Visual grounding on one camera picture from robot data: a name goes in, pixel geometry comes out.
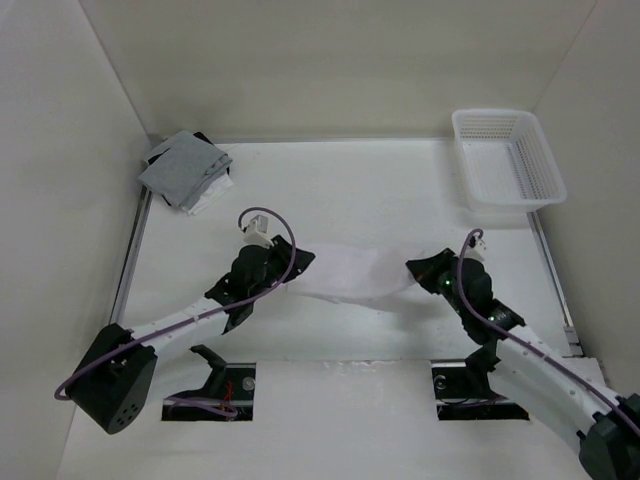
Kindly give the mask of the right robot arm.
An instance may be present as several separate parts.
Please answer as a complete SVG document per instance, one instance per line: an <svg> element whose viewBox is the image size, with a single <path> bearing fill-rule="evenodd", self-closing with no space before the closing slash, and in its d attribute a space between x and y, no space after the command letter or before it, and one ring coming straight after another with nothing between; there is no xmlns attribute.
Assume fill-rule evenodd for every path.
<svg viewBox="0 0 640 480"><path fill-rule="evenodd" d="M639 476L639 397L589 380L493 293L476 259L450 249L406 263L427 292L444 298L478 350L465 360L470 396L504 397L527 410L577 454L592 479Z"/></svg>

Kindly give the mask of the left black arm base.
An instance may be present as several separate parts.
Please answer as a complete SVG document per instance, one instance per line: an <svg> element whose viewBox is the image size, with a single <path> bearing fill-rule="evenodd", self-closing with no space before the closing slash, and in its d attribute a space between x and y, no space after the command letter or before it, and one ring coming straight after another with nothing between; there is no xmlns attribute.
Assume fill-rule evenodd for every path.
<svg viewBox="0 0 640 480"><path fill-rule="evenodd" d="M248 422L254 416L257 365L234 363L204 345L161 378L164 422Z"/></svg>

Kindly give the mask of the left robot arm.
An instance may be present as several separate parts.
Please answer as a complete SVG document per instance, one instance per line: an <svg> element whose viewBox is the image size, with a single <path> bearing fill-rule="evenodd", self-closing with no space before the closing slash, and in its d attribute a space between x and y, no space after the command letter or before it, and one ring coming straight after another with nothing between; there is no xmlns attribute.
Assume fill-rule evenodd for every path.
<svg viewBox="0 0 640 480"><path fill-rule="evenodd" d="M164 399L178 409L237 416L233 404L216 398L224 387L227 363L204 343L239 327L252 315L257 299L295 280L315 259L315 253L280 235L268 247L241 248L229 272L186 309L133 329L119 324L102 328L56 398L72 401L106 433L116 434L156 394L153 380L160 366L190 352L206 362L192 371L192 389L166 393Z"/></svg>

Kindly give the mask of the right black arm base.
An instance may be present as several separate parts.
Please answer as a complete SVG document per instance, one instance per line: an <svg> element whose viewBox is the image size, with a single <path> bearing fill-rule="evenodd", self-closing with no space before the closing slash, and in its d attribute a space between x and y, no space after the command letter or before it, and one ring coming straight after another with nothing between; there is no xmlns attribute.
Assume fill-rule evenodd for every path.
<svg viewBox="0 0 640 480"><path fill-rule="evenodd" d="M529 421L521 406L493 392L482 371L465 360L431 363L436 415L440 421Z"/></svg>

